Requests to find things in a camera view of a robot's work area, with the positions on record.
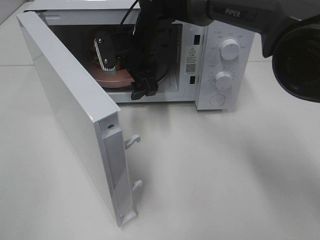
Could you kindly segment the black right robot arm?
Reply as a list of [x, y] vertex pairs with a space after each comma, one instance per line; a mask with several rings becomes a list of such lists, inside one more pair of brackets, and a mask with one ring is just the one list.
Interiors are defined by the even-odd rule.
[[201, 27], [214, 21], [261, 36], [262, 55], [272, 58], [280, 86], [309, 102], [320, 100], [320, 3], [317, 0], [139, 0], [131, 32], [99, 31], [94, 46], [108, 72], [121, 59], [132, 76], [131, 99], [158, 91], [156, 54], [174, 21]]

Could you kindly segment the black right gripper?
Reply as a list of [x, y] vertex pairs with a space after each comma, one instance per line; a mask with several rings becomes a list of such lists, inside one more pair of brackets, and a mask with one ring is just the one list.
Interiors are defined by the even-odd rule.
[[[132, 33], [122, 31], [124, 21], [136, 4], [139, 4], [140, 11], [134, 30]], [[170, 36], [175, 20], [189, 20], [187, 0], [136, 0], [115, 34], [110, 37], [103, 30], [95, 34], [94, 47], [104, 73], [115, 76], [118, 58], [121, 58], [133, 78], [131, 100], [154, 96], [158, 92], [156, 54], [162, 46], [168, 45], [163, 38]]]

